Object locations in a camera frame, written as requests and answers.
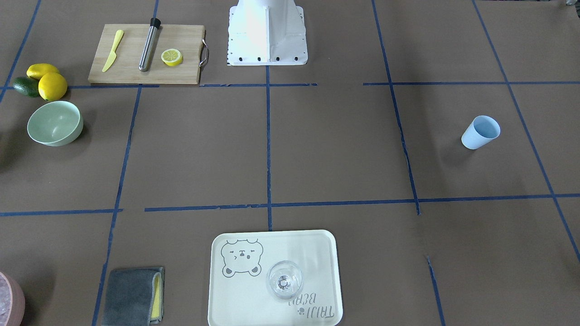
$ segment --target plastic knife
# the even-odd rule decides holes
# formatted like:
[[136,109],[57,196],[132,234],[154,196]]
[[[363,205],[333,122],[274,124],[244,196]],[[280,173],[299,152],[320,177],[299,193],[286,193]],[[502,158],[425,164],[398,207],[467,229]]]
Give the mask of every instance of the plastic knife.
[[107,62],[105,62],[105,66],[103,67],[103,72],[107,71],[111,65],[113,64],[113,62],[115,62],[115,59],[117,58],[117,54],[115,53],[115,51],[117,50],[117,46],[119,46],[119,42],[121,41],[121,38],[123,37],[125,32],[123,32],[123,30],[118,30],[115,33],[115,40],[113,41],[113,47],[111,48],[111,52],[109,53],[109,58],[107,58]]

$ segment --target white tray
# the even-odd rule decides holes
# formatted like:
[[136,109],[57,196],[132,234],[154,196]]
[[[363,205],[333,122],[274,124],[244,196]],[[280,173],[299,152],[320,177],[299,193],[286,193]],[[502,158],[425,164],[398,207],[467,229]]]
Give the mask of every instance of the white tray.
[[[244,251],[244,258],[239,253]],[[277,298],[267,285],[282,260],[303,273],[302,291]],[[224,233],[212,244],[209,276],[210,326],[319,325],[342,319],[336,240],[326,230]]]

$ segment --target clear glass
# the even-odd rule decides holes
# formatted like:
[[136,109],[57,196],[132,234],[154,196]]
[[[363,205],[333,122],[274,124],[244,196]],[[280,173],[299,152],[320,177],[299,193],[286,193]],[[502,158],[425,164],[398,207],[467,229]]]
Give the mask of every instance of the clear glass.
[[288,260],[278,262],[268,271],[268,285],[278,298],[290,300],[302,290],[302,271]]

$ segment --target towel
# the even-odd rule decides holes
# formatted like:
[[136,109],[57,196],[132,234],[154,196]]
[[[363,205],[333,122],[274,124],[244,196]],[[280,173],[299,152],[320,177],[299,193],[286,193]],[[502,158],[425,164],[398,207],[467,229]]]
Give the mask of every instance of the towel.
[[103,326],[149,326],[163,318],[163,267],[112,270]]

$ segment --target stainless steel muddler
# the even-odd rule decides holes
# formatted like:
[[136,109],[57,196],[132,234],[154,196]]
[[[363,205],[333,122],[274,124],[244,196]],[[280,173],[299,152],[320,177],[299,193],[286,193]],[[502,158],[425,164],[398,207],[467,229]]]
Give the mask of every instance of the stainless steel muddler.
[[161,27],[161,20],[153,17],[151,18],[151,23],[149,24],[149,34],[147,35],[147,41],[145,42],[145,48],[143,49],[143,54],[141,55],[141,61],[139,62],[139,70],[145,72],[149,70],[151,66],[151,59],[154,50],[154,45],[156,44],[157,37],[159,36],[159,28]]

